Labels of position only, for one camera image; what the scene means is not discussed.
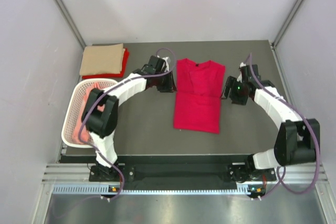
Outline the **crimson t shirt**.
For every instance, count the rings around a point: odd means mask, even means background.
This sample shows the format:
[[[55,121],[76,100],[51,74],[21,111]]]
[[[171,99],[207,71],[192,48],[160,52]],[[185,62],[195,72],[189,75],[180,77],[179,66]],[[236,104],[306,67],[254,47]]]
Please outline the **crimson t shirt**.
[[[179,130],[220,132],[225,66],[214,61],[177,61],[177,92],[173,127]]]

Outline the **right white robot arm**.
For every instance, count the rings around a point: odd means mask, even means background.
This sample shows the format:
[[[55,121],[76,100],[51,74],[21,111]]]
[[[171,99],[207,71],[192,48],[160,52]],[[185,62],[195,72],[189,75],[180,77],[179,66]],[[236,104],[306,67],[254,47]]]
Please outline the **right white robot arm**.
[[[316,161],[316,146],[313,136],[320,142],[320,124],[315,119],[308,119],[313,133],[310,133],[303,118],[283,99],[269,80],[261,82],[263,90],[256,81],[237,80],[228,77],[224,87],[224,98],[230,98],[233,104],[246,105],[251,98],[274,122],[278,129],[273,148],[251,154],[245,161],[245,174],[252,180],[258,179],[267,169],[277,166],[289,166]]]

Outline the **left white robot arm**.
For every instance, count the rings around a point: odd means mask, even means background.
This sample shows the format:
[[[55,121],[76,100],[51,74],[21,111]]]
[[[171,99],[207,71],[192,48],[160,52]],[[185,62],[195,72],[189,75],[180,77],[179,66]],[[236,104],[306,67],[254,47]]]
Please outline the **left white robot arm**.
[[[96,164],[91,167],[91,182],[111,182],[121,178],[113,140],[119,106],[151,87],[160,92],[174,92],[173,74],[170,71],[149,74],[138,69],[111,87],[90,91],[81,115],[80,131],[88,131],[88,145],[95,149],[97,155]]]

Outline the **folded red t shirt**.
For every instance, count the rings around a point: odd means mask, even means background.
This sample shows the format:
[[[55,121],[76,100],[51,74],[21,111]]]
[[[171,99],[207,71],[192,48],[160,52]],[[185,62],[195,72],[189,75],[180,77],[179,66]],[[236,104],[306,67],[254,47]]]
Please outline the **folded red t shirt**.
[[[122,69],[120,73],[103,73],[103,74],[95,74],[95,75],[86,75],[82,76],[82,80],[86,79],[93,79],[93,78],[122,78],[125,73],[125,69],[127,66],[128,58],[129,58],[129,51],[127,48],[124,49],[123,59],[122,59]]]

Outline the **folded beige t shirt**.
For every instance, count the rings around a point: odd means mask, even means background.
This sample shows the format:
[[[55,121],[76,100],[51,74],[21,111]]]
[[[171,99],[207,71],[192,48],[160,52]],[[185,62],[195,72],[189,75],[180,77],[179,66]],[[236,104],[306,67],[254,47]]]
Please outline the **folded beige t shirt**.
[[[79,74],[81,76],[89,76],[120,73],[123,56],[123,44],[87,46],[83,51]]]

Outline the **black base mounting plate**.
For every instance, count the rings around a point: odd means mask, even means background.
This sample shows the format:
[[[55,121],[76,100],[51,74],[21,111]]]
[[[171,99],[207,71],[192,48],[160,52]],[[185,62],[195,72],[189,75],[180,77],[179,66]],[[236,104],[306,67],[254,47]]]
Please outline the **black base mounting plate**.
[[[262,170],[258,176],[249,176],[245,169],[247,157],[121,155],[117,160],[121,178],[111,182],[123,182],[125,190],[217,190],[236,189],[238,183],[244,182],[264,184],[276,181],[273,168]]]

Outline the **pink crumpled t shirt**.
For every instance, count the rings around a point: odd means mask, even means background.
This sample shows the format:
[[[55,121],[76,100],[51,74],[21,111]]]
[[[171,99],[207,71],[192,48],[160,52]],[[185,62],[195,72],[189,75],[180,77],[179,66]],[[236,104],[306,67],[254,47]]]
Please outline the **pink crumpled t shirt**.
[[[102,89],[100,84],[95,82],[95,83],[93,83],[92,85],[90,85],[89,87],[86,88],[86,91],[83,95],[83,98],[82,98],[82,101],[81,101],[81,104],[80,104],[79,114],[77,116],[75,128],[74,128],[73,134],[72,134],[72,140],[75,144],[83,145],[83,143],[79,140],[79,137],[78,137],[79,136],[79,131],[80,131],[80,128],[81,128],[81,125],[82,125],[81,117],[82,117],[83,111],[85,109],[85,106],[86,106],[86,103],[87,103],[87,100],[88,100],[88,97],[89,97],[89,93],[94,88],[99,89],[99,90]],[[89,141],[90,135],[89,135],[89,132],[86,130],[86,126],[83,127],[80,137],[85,143]]]

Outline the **white plastic laundry basket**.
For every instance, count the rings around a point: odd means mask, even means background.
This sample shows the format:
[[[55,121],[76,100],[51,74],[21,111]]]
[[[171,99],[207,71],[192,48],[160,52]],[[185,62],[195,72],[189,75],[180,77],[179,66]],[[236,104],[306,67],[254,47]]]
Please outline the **white plastic laundry basket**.
[[[95,83],[99,84],[101,89],[104,89],[113,86],[118,82],[106,78],[93,78],[78,82],[73,90],[61,132],[62,141],[67,146],[74,148],[91,148],[90,145],[76,143],[72,139],[72,136],[79,116],[83,96],[86,94],[86,89]]]

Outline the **right aluminium frame post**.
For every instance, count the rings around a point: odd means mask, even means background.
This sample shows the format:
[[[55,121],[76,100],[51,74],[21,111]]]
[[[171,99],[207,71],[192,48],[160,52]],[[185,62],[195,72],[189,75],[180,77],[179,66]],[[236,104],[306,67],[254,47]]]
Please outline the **right aluminium frame post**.
[[[287,32],[288,28],[290,27],[290,25],[293,22],[296,15],[299,13],[299,10],[300,10],[300,8],[301,8],[301,6],[303,5],[304,2],[305,2],[305,0],[295,0],[292,8],[290,9],[288,15],[286,16],[284,22],[281,25],[279,31],[277,32],[277,34],[275,36],[275,39],[271,43],[271,48],[273,50],[275,50],[276,47],[280,44],[283,36]]]

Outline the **aluminium frame post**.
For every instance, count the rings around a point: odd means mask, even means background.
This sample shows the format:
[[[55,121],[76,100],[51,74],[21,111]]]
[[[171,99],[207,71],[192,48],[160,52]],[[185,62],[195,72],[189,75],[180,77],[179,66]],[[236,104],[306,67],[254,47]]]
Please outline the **aluminium frame post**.
[[[86,47],[86,43],[85,43],[77,25],[75,24],[68,8],[64,4],[63,0],[54,0],[54,2],[56,4],[57,8],[59,9],[62,17],[64,18],[65,22],[67,23],[69,29],[71,30],[74,37],[76,38],[76,41],[78,42],[80,47],[82,49],[84,49]]]
[[[290,9],[288,15],[286,16],[284,22],[281,25],[279,31],[277,32],[277,34],[275,36],[275,39],[271,43],[271,48],[273,50],[275,50],[276,47],[280,44],[283,36],[287,32],[288,28],[290,27],[290,25],[293,22],[296,15],[299,13],[299,10],[300,10],[300,8],[301,8],[301,6],[303,5],[304,2],[305,2],[305,0],[295,0],[292,8]]]

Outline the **left aluminium frame post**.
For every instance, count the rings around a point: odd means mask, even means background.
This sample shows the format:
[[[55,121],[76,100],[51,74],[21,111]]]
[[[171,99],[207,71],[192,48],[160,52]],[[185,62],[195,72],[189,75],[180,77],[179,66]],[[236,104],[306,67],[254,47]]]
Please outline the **left aluminium frame post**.
[[[85,43],[77,25],[75,24],[68,8],[64,4],[63,0],[54,0],[54,2],[56,4],[57,8],[59,9],[62,17],[64,18],[65,22],[67,23],[69,29],[71,30],[74,37],[76,38],[76,41],[78,42],[80,47],[82,49],[84,49],[86,47],[86,43]]]

